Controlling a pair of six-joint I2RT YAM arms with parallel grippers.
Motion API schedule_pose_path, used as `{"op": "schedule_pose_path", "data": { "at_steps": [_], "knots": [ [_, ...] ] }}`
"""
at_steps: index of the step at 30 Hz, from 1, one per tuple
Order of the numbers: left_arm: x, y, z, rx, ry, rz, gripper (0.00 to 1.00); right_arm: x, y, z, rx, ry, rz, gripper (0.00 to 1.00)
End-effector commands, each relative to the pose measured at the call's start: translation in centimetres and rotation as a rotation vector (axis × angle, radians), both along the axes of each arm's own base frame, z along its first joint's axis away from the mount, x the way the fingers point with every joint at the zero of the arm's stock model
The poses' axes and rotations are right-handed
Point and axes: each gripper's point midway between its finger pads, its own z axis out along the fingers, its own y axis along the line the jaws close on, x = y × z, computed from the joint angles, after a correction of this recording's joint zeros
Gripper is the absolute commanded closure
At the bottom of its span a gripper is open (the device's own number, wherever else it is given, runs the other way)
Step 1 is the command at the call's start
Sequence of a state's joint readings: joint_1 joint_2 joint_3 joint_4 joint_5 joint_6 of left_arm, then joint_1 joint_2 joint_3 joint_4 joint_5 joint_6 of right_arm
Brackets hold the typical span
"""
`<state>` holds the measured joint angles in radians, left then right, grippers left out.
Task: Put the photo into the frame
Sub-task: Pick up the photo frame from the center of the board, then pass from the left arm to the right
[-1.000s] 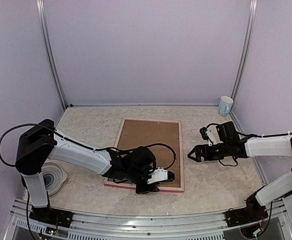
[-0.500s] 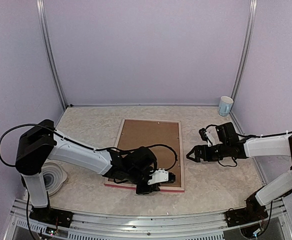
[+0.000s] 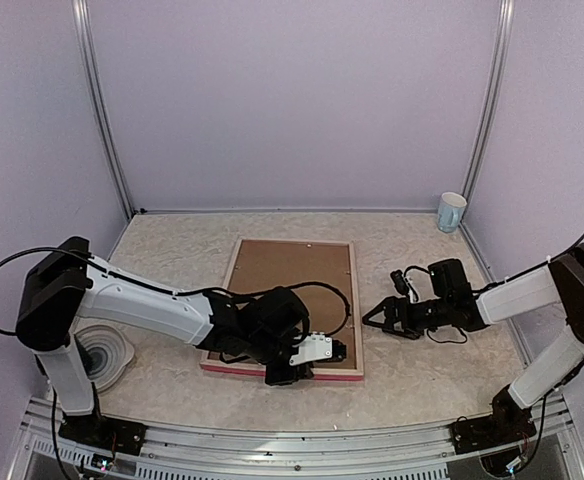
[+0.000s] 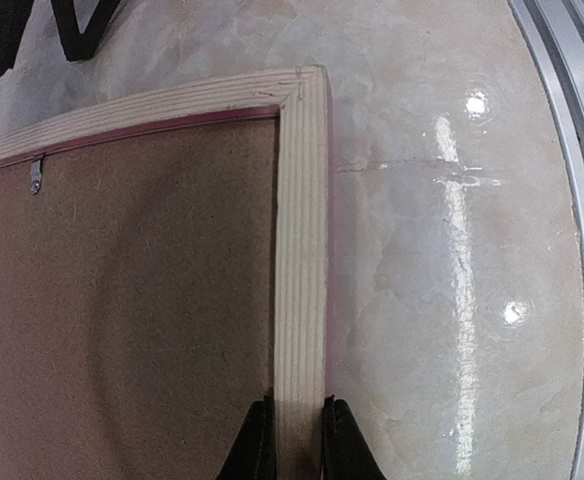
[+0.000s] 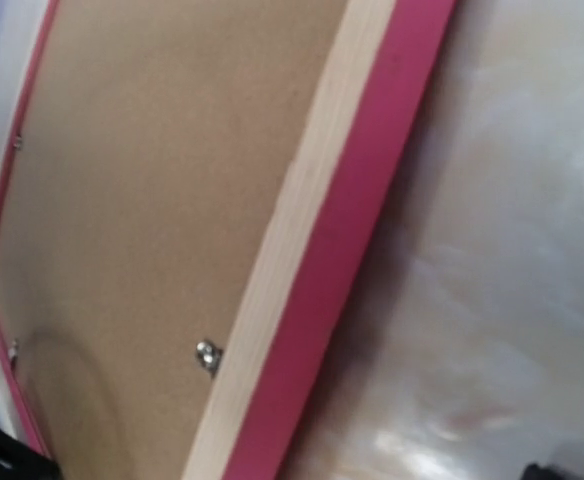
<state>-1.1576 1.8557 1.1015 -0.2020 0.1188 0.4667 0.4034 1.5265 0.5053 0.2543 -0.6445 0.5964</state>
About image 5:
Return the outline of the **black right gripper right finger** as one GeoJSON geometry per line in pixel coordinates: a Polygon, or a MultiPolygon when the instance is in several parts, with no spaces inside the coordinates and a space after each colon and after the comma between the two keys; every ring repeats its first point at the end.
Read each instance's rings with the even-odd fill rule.
{"type": "Polygon", "coordinates": [[[584,480],[584,466],[527,465],[521,473],[521,480],[584,480]]]}

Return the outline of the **brown backing board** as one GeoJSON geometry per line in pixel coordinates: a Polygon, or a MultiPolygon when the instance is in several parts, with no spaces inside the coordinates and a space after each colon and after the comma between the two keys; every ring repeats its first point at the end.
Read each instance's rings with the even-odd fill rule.
{"type": "Polygon", "coordinates": [[[63,1],[0,222],[0,324],[67,479],[177,479],[345,5],[63,1]]]}

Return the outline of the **pink wooden picture frame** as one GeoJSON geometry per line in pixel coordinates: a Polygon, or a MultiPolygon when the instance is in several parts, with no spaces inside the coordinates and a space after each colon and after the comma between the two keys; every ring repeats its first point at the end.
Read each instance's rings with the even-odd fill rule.
{"type": "MultiPolygon", "coordinates": [[[[61,2],[6,5],[0,28],[0,222],[61,2]]],[[[455,9],[452,1],[341,2],[343,16],[228,340],[195,345],[195,360],[211,385],[177,479],[276,477],[455,9]]],[[[56,460],[19,385],[17,360],[18,347],[6,341],[0,324],[0,422],[56,460]]]]}

